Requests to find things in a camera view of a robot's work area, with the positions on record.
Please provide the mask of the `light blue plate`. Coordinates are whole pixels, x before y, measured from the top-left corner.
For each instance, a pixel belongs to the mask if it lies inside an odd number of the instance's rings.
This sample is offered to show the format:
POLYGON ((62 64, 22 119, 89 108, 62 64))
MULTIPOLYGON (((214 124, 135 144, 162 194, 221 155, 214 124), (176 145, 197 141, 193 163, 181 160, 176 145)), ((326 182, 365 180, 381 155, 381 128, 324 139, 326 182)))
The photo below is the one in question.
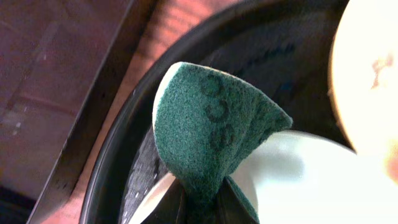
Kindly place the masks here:
MULTIPOLYGON (((131 218, 141 223, 177 179, 170 171, 131 218)), ((231 174, 259 223, 396 223, 397 186, 346 147, 297 131, 273 134, 231 174)))

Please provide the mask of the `green yellow sponge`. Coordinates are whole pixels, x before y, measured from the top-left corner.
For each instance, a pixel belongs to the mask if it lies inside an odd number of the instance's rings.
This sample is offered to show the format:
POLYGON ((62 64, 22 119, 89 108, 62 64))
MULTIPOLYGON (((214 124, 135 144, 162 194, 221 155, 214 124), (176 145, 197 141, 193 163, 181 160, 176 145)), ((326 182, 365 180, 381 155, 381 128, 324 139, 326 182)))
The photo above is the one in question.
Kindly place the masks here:
POLYGON ((187 221, 214 223, 216 194, 240 163, 292 118, 261 90, 210 67, 177 62, 152 110, 155 145, 187 193, 187 221))

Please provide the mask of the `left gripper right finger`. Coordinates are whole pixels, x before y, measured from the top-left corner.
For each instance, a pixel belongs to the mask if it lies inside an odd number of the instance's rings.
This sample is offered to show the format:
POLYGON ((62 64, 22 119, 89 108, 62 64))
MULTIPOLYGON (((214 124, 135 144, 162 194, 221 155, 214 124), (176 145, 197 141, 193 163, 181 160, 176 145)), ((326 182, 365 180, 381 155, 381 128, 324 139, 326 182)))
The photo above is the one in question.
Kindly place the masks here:
POLYGON ((216 195, 216 224, 259 224, 238 199, 227 178, 216 195))

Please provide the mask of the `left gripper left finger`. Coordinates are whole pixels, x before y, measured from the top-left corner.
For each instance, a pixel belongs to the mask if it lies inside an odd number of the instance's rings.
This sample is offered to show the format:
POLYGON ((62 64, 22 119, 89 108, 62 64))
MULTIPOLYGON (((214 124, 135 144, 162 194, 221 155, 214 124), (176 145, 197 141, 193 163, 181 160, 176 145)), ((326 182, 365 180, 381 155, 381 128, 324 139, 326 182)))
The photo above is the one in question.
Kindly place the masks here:
POLYGON ((141 224, 186 224, 187 196, 184 187, 175 179, 159 203, 141 224))

